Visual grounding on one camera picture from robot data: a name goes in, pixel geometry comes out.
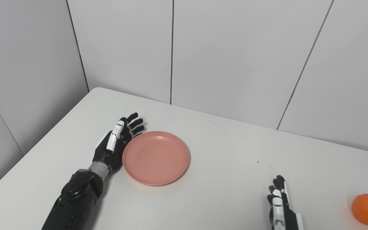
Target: robotic hand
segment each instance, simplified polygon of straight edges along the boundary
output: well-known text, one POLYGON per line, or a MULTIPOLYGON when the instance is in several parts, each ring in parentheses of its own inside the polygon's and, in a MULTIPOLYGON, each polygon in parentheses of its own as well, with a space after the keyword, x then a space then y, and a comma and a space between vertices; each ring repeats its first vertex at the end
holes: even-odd
POLYGON ((303 230, 302 216, 291 209, 285 179, 278 175, 269 186, 270 195, 267 196, 271 204, 269 218, 272 230, 303 230))
POLYGON ((121 167, 127 143, 144 130, 137 112, 121 118, 95 150, 91 166, 76 171, 63 187, 42 230, 83 230, 103 192, 103 180, 121 167))

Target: white table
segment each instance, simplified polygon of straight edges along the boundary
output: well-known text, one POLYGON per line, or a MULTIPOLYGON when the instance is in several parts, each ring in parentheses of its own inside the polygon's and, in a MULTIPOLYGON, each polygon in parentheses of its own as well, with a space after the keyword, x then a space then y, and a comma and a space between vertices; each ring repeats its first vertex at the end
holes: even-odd
POLYGON ((70 176, 90 165, 102 135, 135 111, 147 131, 167 131, 187 144, 189 169, 162 187, 135 182, 121 169, 105 183, 88 230, 270 230, 266 195, 278 173, 305 229, 368 229, 349 210, 356 195, 368 193, 367 151, 103 88, 1 179, 0 229, 40 229, 70 176))

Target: pink plate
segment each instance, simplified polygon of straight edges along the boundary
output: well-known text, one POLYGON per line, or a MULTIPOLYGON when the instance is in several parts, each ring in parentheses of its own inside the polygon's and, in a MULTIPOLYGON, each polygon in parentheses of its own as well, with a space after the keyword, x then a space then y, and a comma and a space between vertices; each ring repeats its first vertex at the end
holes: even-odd
POLYGON ((123 153, 126 172, 136 181, 151 186, 169 184, 187 169, 190 153, 177 136, 152 131, 134 138, 123 153))

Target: robotic arm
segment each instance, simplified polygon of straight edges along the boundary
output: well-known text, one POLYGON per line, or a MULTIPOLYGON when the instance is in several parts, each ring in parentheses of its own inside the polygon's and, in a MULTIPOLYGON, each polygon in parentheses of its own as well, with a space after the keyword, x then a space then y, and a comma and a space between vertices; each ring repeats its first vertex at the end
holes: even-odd
POLYGON ((121 156, 127 143, 144 130, 143 119, 135 112, 121 118, 114 130, 103 138, 95 150, 88 169, 76 171, 63 187, 42 230, 83 230, 90 213, 103 192, 103 180, 121 167, 121 156))

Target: black forearm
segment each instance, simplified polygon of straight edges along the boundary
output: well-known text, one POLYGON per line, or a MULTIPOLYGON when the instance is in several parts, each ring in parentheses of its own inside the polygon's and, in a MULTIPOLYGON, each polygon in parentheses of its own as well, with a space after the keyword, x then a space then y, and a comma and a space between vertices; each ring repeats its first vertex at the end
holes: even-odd
POLYGON ((63 187, 42 230, 83 230, 102 192, 101 177, 79 169, 63 187))

